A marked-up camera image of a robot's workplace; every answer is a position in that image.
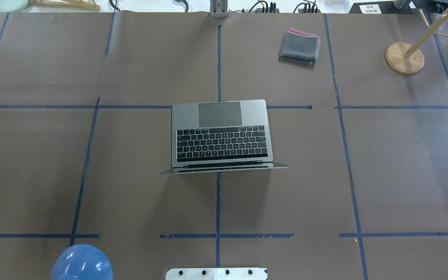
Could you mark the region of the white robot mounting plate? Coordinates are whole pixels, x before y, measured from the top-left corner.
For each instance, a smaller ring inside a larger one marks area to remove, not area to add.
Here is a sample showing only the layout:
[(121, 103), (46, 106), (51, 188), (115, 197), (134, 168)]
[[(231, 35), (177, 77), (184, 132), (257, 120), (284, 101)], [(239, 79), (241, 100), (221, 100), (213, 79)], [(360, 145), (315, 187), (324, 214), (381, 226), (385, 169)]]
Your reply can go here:
[(267, 269), (243, 268), (179, 268), (169, 269), (166, 280), (268, 280)]

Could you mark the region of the wooden rack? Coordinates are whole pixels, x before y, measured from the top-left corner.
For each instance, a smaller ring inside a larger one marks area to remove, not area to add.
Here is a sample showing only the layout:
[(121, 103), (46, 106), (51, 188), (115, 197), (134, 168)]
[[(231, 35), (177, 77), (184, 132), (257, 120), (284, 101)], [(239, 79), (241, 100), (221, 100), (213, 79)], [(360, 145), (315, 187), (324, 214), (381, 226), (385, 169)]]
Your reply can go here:
[(31, 5), (42, 7), (57, 7), (83, 11), (100, 12), (101, 6), (94, 0), (29, 0)]

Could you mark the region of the grey laptop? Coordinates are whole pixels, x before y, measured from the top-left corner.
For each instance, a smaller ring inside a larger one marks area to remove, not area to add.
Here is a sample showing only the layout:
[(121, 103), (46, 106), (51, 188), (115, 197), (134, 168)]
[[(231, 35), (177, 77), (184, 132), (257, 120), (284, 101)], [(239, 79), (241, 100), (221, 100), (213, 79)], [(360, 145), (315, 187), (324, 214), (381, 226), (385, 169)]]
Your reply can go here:
[(172, 167), (162, 174), (269, 170), (276, 163), (266, 101), (176, 103), (172, 106)]

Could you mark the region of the white label sign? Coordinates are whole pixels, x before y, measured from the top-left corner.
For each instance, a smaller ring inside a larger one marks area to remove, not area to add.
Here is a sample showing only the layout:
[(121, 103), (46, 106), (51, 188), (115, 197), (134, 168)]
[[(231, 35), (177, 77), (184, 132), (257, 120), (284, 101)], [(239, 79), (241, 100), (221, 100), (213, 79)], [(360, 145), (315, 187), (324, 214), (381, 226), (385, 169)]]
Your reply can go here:
[(359, 5), (362, 14), (382, 14), (380, 5), (377, 3)]

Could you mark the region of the green tape roll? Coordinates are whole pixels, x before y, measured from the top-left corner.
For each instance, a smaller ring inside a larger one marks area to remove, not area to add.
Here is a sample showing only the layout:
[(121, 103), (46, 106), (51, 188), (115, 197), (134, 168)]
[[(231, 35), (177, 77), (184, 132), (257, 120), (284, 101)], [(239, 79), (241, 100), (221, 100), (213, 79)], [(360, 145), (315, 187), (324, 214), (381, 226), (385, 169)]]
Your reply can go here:
[(0, 12), (20, 12), (28, 5), (28, 0), (0, 0)]

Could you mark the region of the blue desk lamp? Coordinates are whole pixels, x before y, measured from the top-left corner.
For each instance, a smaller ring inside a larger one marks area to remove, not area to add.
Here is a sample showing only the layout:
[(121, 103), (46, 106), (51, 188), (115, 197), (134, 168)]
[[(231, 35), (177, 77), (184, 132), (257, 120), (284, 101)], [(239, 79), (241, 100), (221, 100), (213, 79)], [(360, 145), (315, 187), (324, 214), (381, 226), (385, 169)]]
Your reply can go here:
[(113, 269), (108, 257), (98, 248), (78, 244), (64, 250), (57, 258), (52, 280), (112, 280)]

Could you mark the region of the folded grey cloth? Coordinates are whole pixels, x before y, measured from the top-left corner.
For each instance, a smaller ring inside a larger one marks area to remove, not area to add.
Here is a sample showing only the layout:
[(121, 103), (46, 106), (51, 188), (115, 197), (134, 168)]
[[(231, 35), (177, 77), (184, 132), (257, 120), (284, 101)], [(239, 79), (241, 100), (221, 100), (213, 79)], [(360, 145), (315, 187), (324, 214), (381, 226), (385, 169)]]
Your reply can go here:
[(320, 44), (321, 39), (318, 35), (290, 28), (285, 33), (279, 58), (311, 65), (318, 60)]

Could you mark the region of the wooden stand round base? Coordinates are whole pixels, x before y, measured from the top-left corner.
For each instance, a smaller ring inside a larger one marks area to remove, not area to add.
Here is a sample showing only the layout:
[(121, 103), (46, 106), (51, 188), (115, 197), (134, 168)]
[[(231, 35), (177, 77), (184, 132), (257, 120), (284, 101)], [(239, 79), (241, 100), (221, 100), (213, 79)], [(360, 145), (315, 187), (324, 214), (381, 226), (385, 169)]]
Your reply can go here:
[(418, 48), (432, 35), (448, 37), (448, 34), (438, 31), (443, 23), (448, 20), (448, 8), (432, 24), (428, 23), (421, 9), (419, 9), (418, 14), (427, 27), (424, 34), (414, 44), (396, 42), (391, 44), (385, 52), (385, 60), (388, 66), (403, 75), (413, 75), (421, 71), (424, 66), (424, 55)]

